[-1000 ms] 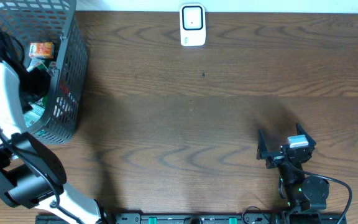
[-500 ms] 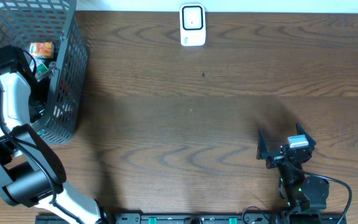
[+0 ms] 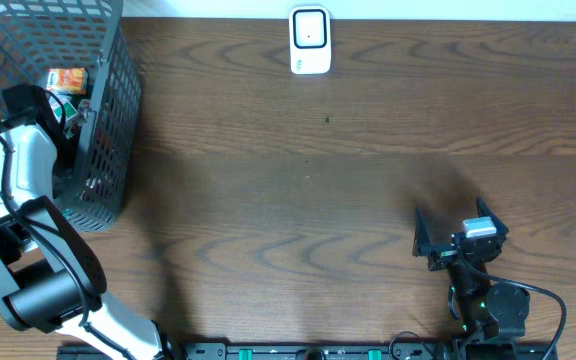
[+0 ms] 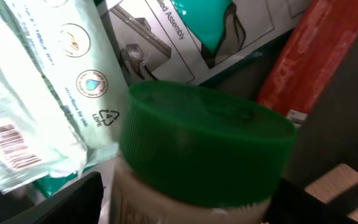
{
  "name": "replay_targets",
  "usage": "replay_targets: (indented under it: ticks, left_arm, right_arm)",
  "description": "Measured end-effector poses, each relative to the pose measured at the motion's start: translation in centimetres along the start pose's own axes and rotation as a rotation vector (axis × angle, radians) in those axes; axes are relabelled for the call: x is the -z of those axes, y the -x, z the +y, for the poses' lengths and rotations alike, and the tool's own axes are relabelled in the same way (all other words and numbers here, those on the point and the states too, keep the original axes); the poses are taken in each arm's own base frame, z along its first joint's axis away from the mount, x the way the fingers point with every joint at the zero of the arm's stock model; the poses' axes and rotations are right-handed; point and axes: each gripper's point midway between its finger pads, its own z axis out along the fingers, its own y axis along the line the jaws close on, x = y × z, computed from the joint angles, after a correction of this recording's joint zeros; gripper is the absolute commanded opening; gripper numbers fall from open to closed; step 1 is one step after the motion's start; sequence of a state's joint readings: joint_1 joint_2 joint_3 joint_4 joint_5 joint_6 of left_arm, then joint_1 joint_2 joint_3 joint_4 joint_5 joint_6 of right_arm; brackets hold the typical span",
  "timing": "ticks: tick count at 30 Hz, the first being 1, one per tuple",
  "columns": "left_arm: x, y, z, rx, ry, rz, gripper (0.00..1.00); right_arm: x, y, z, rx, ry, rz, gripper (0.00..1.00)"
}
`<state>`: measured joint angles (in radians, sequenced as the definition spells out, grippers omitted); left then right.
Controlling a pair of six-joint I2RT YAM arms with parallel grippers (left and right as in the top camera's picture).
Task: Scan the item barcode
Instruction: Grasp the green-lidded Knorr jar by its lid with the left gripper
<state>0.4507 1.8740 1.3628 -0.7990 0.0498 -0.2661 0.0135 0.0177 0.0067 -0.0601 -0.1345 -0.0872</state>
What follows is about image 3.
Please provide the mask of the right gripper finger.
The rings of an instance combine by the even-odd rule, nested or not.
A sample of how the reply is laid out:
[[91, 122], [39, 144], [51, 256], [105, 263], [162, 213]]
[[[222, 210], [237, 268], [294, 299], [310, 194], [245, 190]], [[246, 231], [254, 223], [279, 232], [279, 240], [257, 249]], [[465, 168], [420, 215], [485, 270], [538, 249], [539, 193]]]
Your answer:
[[415, 233], [412, 255], [414, 257], [427, 256], [432, 250], [431, 237], [429, 235], [424, 217], [419, 208], [415, 209]]
[[508, 227], [490, 210], [482, 197], [476, 198], [476, 208], [480, 217], [489, 217], [498, 234], [507, 235]]

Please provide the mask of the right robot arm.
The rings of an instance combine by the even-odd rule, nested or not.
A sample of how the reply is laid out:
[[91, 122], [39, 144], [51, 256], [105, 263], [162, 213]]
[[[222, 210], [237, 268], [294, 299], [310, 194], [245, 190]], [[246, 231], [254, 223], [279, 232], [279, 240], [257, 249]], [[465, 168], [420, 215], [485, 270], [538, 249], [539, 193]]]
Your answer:
[[525, 335], [530, 295], [487, 273], [486, 264], [502, 252], [509, 230], [482, 198], [476, 199], [477, 216], [462, 222], [462, 230], [444, 243], [432, 241], [420, 210], [415, 213], [412, 254], [425, 257], [429, 271], [447, 271], [451, 282], [449, 308], [462, 320], [475, 341], [515, 340]]

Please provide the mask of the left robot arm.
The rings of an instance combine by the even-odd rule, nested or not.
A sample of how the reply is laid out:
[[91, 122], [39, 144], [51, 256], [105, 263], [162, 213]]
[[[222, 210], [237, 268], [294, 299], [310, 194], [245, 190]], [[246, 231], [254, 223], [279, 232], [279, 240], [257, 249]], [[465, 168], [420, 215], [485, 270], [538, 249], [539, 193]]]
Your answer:
[[182, 359], [152, 320], [107, 290], [92, 249], [54, 203], [77, 150], [38, 85], [7, 88], [0, 120], [0, 315], [18, 331], [75, 337], [112, 359]]

